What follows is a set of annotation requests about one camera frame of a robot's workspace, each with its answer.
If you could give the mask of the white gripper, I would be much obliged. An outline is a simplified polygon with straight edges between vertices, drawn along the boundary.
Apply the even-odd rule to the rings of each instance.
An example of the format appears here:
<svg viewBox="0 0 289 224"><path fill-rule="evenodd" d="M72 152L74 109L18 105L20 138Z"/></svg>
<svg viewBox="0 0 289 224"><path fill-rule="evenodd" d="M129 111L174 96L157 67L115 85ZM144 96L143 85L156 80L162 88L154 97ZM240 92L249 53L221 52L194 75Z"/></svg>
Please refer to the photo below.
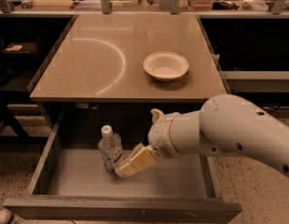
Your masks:
<svg viewBox="0 0 289 224"><path fill-rule="evenodd" d="M116 168L119 177L130 177L150 168L158 162L158 156L163 159L181 156L171 138L172 122L178 112L164 114L156 108L151 109L150 112L152 126L148 133L149 145L139 143L133 150L123 151L123 160Z"/></svg>

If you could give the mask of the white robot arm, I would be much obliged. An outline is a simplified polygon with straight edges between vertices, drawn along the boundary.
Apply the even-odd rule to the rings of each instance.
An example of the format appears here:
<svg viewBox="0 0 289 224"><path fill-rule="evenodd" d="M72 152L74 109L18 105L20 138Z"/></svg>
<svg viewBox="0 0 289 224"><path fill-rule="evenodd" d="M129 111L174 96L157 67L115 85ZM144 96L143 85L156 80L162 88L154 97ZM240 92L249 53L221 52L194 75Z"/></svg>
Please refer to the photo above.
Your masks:
<svg viewBox="0 0 289 224"><path fill-rule="evenodd" d="M186 154L242 155L289 178L289 127L253 103L231 94L216 95L199 111L165 114L151 110L148 144L137 145L116 168L120 177L136 175L159 158Z"/></svg>

